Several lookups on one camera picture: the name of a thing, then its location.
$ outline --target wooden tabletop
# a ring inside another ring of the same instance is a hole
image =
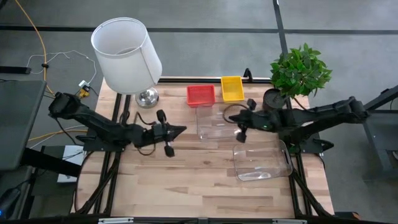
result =
[[[185,83],[158,84],[160,101],[152,109],[139,108],[132,97],[131,114],[139,111],[149,122],[155,121],[156,111],[162,109],[170,124],[187,126],[187,130],[173,142],[173,158],[166,157],[164,144],[157,144],[157,150],[151,156],[140,155],[134,146],[126,148],[119,167],[112,216],[293,218],[288,177],[243,182],[234,172],[232,148],[238,143],[235,139],[200,141],[195,109],[186,104],[186,87]],[[244,84],[244,94],[246,99],[253,98],[260,105],[268,88],[272,85]],[[221,102],[219,84],[215,84],[215,90],[216,101]],[[96,112],[111,118],[115,98],[116,93],[104,81]],[[307,97],[298,97],[298,100],[308,106]],[[292,103],[293,107],[298,107],[294,101]],[[132,123],[133,118],[132,115],[127,123]],[[248,130],[248,143],[277,140],[277,134]],[[147,147],[146,152],[151,149],[152,146]],[[83,166],[78,183],[78,208],[98,185],[103,157],[103,152],[95,152]],[[333,213],[321,160],[303,154],[303,165],[308,188],[324,208]],[[300,208],[304,212],[302,194],[297,188]]]

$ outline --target chrome lamp base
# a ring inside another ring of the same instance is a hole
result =
[[[141,108],[152,108],[159,101],[159,94],[155,88],[150,88],[142,93],[136,94],[136,101]]]

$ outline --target red basket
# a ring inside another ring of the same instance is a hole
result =
[[[200,104],[213,105],[216,101],[214,85],[187,86],[187,104],[195,108]]]

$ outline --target small box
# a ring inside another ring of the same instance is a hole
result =
[[[206,104],[212,106],[216,101],[214,85],[192,85],[187,86],[187,104],[195,108]]]
[[[240,76],[221,77],[221,88],[225,102],[244,100],[243,84]]]

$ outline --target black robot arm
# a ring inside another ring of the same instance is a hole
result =
[[[246,130],[251,128],[273,133],[288,133],[290,143],[298,144],[312,134],[342,123],[363,123],[369,116],[362,102],[353,96],[348,100],[308,110],[277,109],[254,112],[256,105],[254,100],[248,100],[248,105],[248,110],[241,110],[239,114],[229,117],[241,128],[236,137],[240,142],[245,142]]]
[[[166,122],[163,110],[157,111],[160,123],[153,122],[150,129],[138,124],[122,125],[111,121],[82,104],[80,99],[68,93],[58,92],[49,106],[50,116],[57,119],[74,119],[96,132],[102,141],[115,146],[126,147],[133,143],[137,148],[149,146],[158,142],[166,142],[166,154],[174,156],[169,142],[186,130],[186,126],[173,126]]]

